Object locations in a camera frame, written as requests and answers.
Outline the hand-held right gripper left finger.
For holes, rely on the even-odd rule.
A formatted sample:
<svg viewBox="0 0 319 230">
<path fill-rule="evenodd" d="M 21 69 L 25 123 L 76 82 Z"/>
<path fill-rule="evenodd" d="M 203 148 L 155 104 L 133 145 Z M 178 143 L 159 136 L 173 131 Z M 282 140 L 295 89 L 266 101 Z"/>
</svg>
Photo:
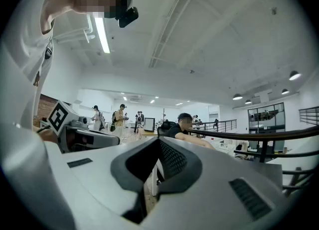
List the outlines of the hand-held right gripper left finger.
<svg viewBox="0 0 319 230">
<path fill-rule="evenodd" d="M 121 188 L 111 174 L 118 155 L 151 141 L 88 151 L 61 153 L 57 144 L 45 142 L 49 164 L 65 198 L 77 230 L 158 230 L 159 223 L 136 224 L 122 214 L 134 206 L 137 194 Z"/>
</svg>

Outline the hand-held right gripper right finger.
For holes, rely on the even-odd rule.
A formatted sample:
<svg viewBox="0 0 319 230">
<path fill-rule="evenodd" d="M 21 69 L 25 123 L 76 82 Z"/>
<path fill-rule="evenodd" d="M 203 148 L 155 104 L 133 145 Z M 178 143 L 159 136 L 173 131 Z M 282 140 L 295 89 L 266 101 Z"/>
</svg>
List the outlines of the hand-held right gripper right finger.
<svg viewBox="0 0 319 230">
<path fill-rule="evenodd" d="M 278 165 L 253 163 L 188 142 L 172 140 L 202 163 L 196 182 L 182 193 L 162 194 L 141 222 L 146 230 L 268 230 L 292 209 Z"/>
</svg>

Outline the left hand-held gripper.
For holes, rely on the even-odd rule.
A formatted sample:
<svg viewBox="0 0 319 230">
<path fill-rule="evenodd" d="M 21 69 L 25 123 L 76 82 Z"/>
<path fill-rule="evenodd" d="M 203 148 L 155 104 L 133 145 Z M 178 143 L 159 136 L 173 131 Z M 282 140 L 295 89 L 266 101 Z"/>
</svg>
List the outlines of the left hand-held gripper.
<svg viewBox="0 0 319 230">
<path fill-rule="evenodd" d="M 70 152 L 67 130 L 73 130 L 75 142 L 85 147 L 111 147 L 120 144 L 120 138 L 104 132 L 89 130 L 87 118 L 77 114 L 68 104 L 58 100 L 47 122 L 58 137 L 62 153 Z"/>
</svg>

